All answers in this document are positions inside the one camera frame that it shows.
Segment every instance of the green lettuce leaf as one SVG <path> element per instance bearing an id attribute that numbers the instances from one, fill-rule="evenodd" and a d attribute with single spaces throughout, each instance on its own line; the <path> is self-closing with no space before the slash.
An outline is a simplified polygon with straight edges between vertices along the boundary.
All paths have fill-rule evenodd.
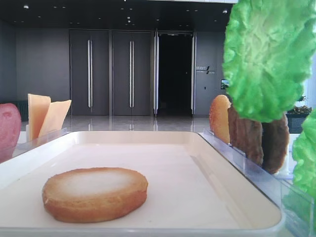
<path id="1" fill-rule="evenodd" d="M 242 118 L 281 119 L 303 94 L 316 50 L 315 0 L 239 0 L 226 29 L 224 77 Z"/>

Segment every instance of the pink meat slice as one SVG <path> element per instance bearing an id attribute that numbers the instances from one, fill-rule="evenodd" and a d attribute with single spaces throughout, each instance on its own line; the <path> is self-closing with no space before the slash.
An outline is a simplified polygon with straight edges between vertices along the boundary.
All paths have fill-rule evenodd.
<path id="1" fill-rule="evenodd" d="M 12 158 L 21 131 L 21 115 L 13 104 L 0 104 L 0 163 Z"/>

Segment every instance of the gray door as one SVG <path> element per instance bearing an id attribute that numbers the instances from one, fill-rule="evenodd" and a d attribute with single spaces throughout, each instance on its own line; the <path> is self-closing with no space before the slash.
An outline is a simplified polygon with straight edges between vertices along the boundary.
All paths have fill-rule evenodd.
<path id="1" fill-rule="evenodd" d="M 73 115 L 109 115 L 108 40 L 106 31 L 71 31 Z"/>
<path id="2" fill-rule="evenodd" d="M 131 115 L 132 34 L 113 32 L 113 115 Z"/>
<path id="3" fill-rule="evenodd" d="M 150 33 L 113 33 L 113 114 L 150 115 Z"/>

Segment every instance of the doorway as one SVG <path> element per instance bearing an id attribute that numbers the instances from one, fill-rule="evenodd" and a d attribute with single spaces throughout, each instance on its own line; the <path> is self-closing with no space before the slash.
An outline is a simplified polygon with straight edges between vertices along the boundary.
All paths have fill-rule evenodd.
<path id="1" fill-rule="evenodd" d="M 158 116 L 192 116 L 192 34 L 159 34 Z"/>

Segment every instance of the wall sign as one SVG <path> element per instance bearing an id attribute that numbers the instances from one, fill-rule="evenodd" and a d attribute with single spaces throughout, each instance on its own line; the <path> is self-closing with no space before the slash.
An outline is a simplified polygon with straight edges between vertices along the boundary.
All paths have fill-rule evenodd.
<path id="1" fill-rule="evenodd" d="M 212 74 L 214 75 L 215 74 L 215 71 L 210 71 L 209 70 L 209 66 L 196 66 L 196 72 L 197 73 L 205 73 L 205 74 Z"/>

